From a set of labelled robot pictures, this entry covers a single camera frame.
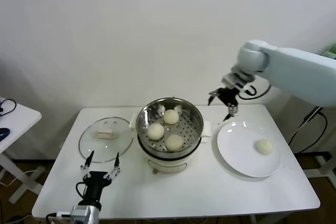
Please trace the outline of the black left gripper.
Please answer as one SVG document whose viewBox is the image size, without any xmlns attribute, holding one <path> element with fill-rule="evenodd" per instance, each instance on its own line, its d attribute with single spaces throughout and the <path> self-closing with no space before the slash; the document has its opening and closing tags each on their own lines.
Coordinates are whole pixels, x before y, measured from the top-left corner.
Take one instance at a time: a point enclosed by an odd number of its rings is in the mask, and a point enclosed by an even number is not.
<svg viewBox="0 0 336 224">
<path fill-rule="evenodd" d="M 90 164 L 94 155 L 94 151 L 86 158 L 85 164 L 80 166 L 82 172 L 82 179 L 87 186 L 86 192 L 83 196 L 83 201 L 99 202 L 102 191 L 105 187 L 109 186 L 118 174 L 120 173 L 120 160 L 119 153 L 117 153 L 114 167 L 110 172 L 90 172 Z"/>
</svg>

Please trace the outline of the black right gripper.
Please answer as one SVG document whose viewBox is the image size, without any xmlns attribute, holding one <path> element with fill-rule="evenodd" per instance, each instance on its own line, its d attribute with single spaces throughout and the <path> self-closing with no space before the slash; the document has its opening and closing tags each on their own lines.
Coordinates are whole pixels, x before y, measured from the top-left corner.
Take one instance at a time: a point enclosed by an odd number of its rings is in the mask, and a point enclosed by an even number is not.
<svg viewBox="0 0 336 224">
<path fill-rule="evenodd" d="M 228 107 L 228 114 L 223 119 L 225 122 L 228 119 L 235 117 L 238 112 L 238 101 L 236 99 L 238 95 L 239 90 L 236 88 L 219 88 L 209 93 L 208 105 L 210 105 L 213 100 L 218 97 Z"/>
</svg>

